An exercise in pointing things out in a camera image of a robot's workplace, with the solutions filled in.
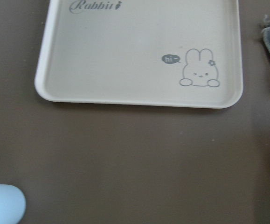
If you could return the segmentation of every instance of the blue cup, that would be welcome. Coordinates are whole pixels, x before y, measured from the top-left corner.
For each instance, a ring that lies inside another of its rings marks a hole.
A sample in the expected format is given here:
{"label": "blue cup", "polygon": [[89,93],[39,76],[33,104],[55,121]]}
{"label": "blue cup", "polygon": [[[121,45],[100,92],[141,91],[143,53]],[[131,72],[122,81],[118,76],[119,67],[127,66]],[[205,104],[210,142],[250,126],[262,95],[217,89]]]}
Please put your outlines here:
{"label": "blue cup", "polygon": [[17,224],[23,217],[26,200],[20,189],[0,184],[0,224]]}

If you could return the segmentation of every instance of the carrot icon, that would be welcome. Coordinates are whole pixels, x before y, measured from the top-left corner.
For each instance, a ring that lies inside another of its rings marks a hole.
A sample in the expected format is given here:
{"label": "carrot icon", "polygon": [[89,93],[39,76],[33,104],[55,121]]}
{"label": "carrot icon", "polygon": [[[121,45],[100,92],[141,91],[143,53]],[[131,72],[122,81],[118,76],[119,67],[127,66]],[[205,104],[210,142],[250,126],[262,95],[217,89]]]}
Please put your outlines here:
{"label": "carrot icon", "polygon": [[119,9],[119,7],[121,6],[121,3],[122,3],[122,2],[120,2],[120,1],[117,3],[117,5],[116,5],[116,7],[115,7],[116,10]]}

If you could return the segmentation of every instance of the table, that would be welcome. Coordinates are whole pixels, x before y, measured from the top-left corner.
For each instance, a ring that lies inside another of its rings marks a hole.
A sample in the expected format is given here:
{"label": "table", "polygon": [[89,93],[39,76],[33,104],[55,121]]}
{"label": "table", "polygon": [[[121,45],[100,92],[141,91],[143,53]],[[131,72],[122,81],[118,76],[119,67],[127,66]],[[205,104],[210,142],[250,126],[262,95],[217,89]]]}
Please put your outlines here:
{"label": "table", "polygon": [[22,224],[270,224],[270,1],[240,1],[228,109],[52,103],[34,77],[48,0],[0,2],[0,183]]}

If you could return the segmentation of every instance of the bunny face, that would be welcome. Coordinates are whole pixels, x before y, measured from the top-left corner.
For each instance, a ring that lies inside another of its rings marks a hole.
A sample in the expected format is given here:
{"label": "bunny face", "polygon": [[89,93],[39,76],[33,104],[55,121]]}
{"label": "bunny face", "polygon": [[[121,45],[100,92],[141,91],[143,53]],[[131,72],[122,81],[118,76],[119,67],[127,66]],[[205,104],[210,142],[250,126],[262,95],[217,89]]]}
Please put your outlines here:
{"label": "bunny face", "polygon": [[186,55],[186,66],[183,69],[183,86],[211,86],[218,87],[218,69],[211,50],[190,49]]}

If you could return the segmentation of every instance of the tray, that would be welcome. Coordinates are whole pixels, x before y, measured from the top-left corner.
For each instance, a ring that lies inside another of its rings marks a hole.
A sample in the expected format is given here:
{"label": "tray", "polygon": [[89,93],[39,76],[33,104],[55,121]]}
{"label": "tray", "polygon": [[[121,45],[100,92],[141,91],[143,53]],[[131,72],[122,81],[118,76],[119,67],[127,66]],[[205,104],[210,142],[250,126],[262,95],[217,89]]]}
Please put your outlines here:
{"label": "tray", "polygon": [[51,0],[35,88],[55,102],[232,106],[238,0]]}

